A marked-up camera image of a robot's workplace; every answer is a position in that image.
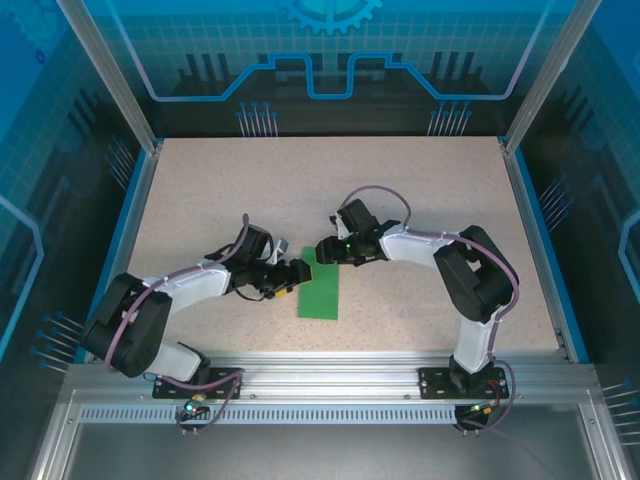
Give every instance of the speckled tabletop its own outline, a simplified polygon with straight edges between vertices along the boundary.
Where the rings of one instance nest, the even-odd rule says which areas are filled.
[[[130,272],[159,276],[232,242],[243,212],[289,243],[287,257],[334,230],[328,217],[354,188],[383,184],[411,203],[411,226],[482,226],[512,263],[521,300],[497,348],[557,342],[493,137],[168,139],[155,173]],[[403,219],[384,192],[360,195],[382,222]],[[297,294],[261,303],[209,299],[172,317],[165,338],[198,349],[411,351],[455,347],[459,315],[437,271],[404,262],[340,267],[337,321],[297,317]]]

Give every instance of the robotic arm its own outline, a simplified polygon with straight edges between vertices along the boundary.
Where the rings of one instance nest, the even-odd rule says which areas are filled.
[[[484,381],[484,372],[492,367],[489,352],[495,339],[496,317],[514,294],[507,273],[489,257],[497,257],[518,282],[486,232],[471,226],[455,235],[427,233],[396,220],[381,225],[358,199],[341,207],[330,220],[337,236],[318,244],[319,263],[358,267],[376,260],[404,260],[439,270],[461,314],[458,345],[449,365],[451,381],[461,392]]]
[[[165,277],[134,313],[111,357],[111,366],[128,377],[152,373],[194,385],[206,383],[209,360],[182,343],[162,341],[167,320],[174,313],[211,297],[220,297],[252,285],[262,297],[272,299],[311,280],[311,269],[302,260],[287,263],[281,257],[287,250],[284,239],[275,245],[271,235],[249,225],[244,241],[229,258],[223,252],[230,246],[206,255],[196,266]],[[128,273],[113,279],[87,323],[81,345],[101,359],[114,340],[125,313],[158,278],[139,279]]]

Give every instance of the enclosure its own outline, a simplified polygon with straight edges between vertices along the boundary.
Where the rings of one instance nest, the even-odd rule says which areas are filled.
[[[3,479],[635,478],[637,2],[0,10]],[[481,226],[517,273],[498,430],[452,427],[479,399],[425,398],[418,372],[448,367],[460,319],[415,263],[336,266],[328,316],[300,314],[297,287],[172,315],[166,341],[244,369],[197,438],[158,379],[82,348],[118,274],[193,265],[245,212],[301,258],[362,185],[400,192],[413,228]],[[392,196],[359,198],[404,218]]]

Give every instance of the black mounting plate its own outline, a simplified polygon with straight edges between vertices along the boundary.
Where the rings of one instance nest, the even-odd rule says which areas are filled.
[[[496,398],[496,392],[486,383],[489,380],[496,380],[498,383],[504,380],[504,386],[500,388],[500,399],[509,398],[509,385],[506,383],[504,369],[499,367],[487,369],[485,382],[466,395],[451,381],[448,368],[418,369],[418,385],[422,400],[493,400]]]
[[[220,380],[227,375],[231,375],[237,371],[241,370],[240,368],[209,368],[209,378],[207,379],[207,383],[215,382],[216,380]],[[218,388],[214,390],[207,391],[207,400],[224,400],[229,395],[229,391],[231,391],[231,386],[233,385],[233,380],[220,385]],[[240,389],[242,385],[238,385],[235,393],[231,396],[232,400],[237,400],[240,398]],[[196,390],[184,390],[182,388],[171,385],[168,382],[165,382],[161,378],[156,379],[153,385],[153,392],[151,396],[155,399],[161,400],[189,400],[194,394]]]

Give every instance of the green rectangle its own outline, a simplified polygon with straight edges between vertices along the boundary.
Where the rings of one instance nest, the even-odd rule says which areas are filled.
[[[298,317],[337,320],[340,267],[316,262],[313,247],[302,249],[302,260],[311,266],[312,280],[298,287]]]

